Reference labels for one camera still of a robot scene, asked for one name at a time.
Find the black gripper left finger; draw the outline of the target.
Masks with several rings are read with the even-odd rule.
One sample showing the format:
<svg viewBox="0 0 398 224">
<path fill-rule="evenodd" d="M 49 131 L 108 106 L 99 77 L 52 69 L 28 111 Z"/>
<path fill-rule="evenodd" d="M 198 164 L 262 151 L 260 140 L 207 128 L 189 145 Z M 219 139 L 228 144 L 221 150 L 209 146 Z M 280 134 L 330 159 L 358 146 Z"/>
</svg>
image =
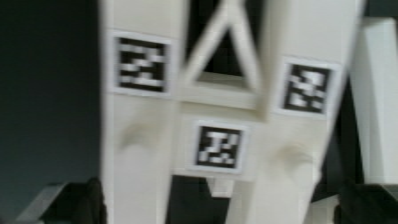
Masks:
<svg viewBox="0 0 398 224">
<path fill-rule="evenodd" d="M 106 205 L 97 178 L 84 183 L 51 183 L 42 188 L 15 224 L 106 224 Z"/>
</svg>

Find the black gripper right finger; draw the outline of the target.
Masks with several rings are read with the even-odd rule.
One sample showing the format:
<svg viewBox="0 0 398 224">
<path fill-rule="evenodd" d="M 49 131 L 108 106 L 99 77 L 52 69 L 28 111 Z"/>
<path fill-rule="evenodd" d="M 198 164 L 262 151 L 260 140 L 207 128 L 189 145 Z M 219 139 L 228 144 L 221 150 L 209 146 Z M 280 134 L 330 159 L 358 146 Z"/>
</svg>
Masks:
<svg viewBox="0 0 398 224">
<path fill-rule="evenodd" d="M 398 224 L 398 184 L 344 183 L 331 223 Z"/>
</svg>

